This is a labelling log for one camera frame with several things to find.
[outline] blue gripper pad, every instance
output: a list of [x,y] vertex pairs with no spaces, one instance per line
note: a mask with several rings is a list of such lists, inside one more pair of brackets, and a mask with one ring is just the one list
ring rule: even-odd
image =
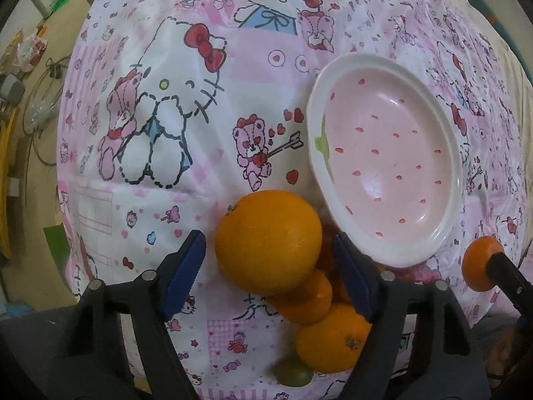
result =
[[193,230],[180,249],[167,255],[157,268],[158,309],[165,322],[182,310],[204,261],[205,252],[205,235]]
[[355,247],[346,233],[333,238],[332,252],[355,310],[372,323],[378,310],[377,266]]

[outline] pink tablecloth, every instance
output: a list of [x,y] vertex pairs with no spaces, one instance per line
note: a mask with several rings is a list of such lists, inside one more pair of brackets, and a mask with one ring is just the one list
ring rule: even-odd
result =
[[[487,39],[444,0],[96,0],[74,49],[61,104],[58,181],[71,243],[65,275],[132,280],[191,229],[208,237],[187,304],[169,323],[202,398],[334,398],[347,374],[278,386],[273,364],[291,326],[218,271],[212,234],[241,196],[294,191],[325,215],[307,146],[272,152],[299,131],[315,75],[348,52],[409,68],[453,123],[464,204],[442,248],[406,278],[444,279],[471,323],[498,298],[460,272],[474,237],[495,235],[517,261],[526,229],[523,160],[502,73]],[[131,330],[125,342],[142,372]]]

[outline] wall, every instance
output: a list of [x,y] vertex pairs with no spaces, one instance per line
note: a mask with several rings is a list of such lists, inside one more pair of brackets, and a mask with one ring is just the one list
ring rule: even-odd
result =
[[0,55],[2,55],[13,38],[21,29],[24,36],[30,34],[43,19],[31,0],[20,0],[15,10],[0,31]]

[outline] green mat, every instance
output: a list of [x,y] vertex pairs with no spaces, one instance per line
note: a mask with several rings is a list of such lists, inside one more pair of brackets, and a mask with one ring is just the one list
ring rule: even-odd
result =
[[70,254],[70,247],[68,246],[67,235],[65,234],[65,228],[63,224],[54,225],[52,227],[46,227],[44,230],[44,236],[46,236],[46,242],[48,242],[48,248],[54,259],[55,266],[59,271],[63,282],[68,287],[65,280],[65,266]]
[[529,79],[529,82],[533,84],[533,77],[531,76],[531,71],[529,70],[528,66],[526,65],[526,62],[524,61],[524,58],[520,54],[520,51],[518,51],[518,47],[516,46],[515,41],[511,38],[511,35],[507,32],[503,24],[498,21],[496,18],[496,15],[492,11],[492,9],[489,7],[489,5],[484,0],[468,0],[468,2],[471,4],[471,6],[479,11],[492,25],[494,30],[498,32],[498,34],[502,37],[504,41],[507,42],[509,45],[509,48],[512,52],[514,52],[516,58],[522,65],[524,72],[526,73],[526,76]]

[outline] orange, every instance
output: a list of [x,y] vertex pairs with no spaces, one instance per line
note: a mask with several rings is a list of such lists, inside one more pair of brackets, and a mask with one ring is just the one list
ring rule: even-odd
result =
[[244,196],[215,231],[220,270],[244,291],[263,296],[303,283],[321,244],[318,215],[307,201],[286,191]]
[[322,224],[322,247],[320,249],[320,255],[318,256],[318,262],[316,262],[316,268],[324,271],[332,271],[335,269],[336,264],[333,260],[333,252],[331,251],[331,241],[338,233],[338,228],[331,224]]
[[268,301],[289,322],[311,325],[327,314],[332,295],[328,277],[315,269],[297,288],[271,296]]
[[463,277],[466,284],[476,292],[486,292],[495,284],[487,277],[487,262],[494,253],[504,252],[498,240],[492,236],[482,236],[472,242],[463,257]]
[[320,373],[349,370],[359,359],[370,327],[354,307],[333,304],[320,322],[299,327],[296,352],[305,364]]
[[352,300],[350,299],[350,296],[348,296],[346,286],[344,285],[342,275],[339,271],[335,271],[333,272],[333,274],[331,274],[330,281],[331,287],[333,288],[333,300],[335,302],[344,302],[347,304],[351,304]]

